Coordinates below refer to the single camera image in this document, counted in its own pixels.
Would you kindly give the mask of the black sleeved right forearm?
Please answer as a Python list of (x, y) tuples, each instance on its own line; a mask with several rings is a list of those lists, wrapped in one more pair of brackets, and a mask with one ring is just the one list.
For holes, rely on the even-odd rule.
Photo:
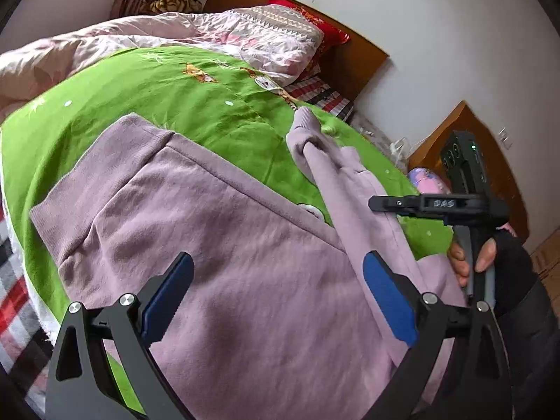
[(509, 361), (516, 419), (559, 417), (559, 319), (536, 281), (508, 311), (496, 308)]

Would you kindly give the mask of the right hand black glove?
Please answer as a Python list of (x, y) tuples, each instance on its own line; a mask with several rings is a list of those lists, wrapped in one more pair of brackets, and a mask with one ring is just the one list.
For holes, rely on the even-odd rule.
[(475, 262), (476, 273), (495, 269), (495, 311), (504, 316), (516, 308), (538, 279), (532, 259), (509, 230), (498, 229), (482, 246)]

